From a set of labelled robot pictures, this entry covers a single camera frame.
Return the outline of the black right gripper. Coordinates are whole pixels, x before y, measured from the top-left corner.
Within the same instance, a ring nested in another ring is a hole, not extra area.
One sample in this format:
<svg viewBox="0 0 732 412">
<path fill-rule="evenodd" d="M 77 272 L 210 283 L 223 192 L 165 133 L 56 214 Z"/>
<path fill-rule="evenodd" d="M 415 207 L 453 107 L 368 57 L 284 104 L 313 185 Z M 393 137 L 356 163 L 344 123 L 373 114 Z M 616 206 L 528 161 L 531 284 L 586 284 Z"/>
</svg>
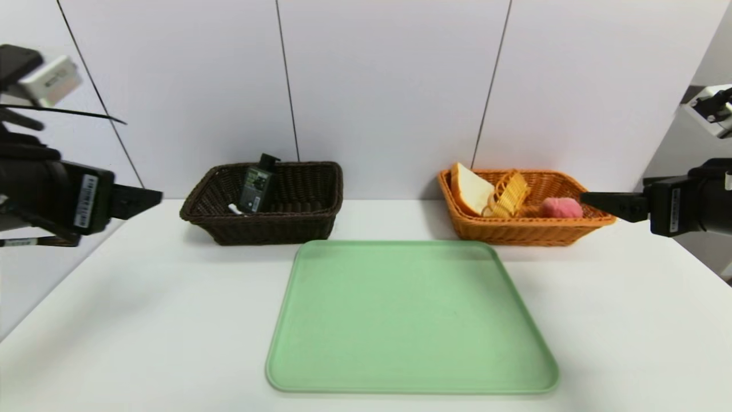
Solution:
<svg viewBox="0 0 732 412">
<path fill-rule="evenodd" d="M 721 175 L 648 178 L 643 180 L 643 194 L 591 191 L 579 199 L 630 223 L 649 219 L 651 232 L 659 236 L 731 233 L 731 195 Z"/>
</svg>

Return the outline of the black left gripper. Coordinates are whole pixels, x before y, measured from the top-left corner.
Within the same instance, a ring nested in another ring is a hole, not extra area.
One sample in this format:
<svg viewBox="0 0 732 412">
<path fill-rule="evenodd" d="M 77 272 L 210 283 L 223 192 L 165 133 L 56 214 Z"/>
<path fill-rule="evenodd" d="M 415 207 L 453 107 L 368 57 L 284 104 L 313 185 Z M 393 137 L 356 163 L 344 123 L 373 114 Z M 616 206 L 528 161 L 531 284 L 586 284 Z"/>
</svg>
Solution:
<svg viewBox="0 0 732 412">
<path fill-rule="evenodd" d="M 102 232 L 110 217 L 127 221 L 162 202 L 161 191 L 113 185 L 114 178 L 111 171 L 66 161 L 3 160 L 2 231 L 39 227 L 57 236 L 88 236 Z"/>
</svg>

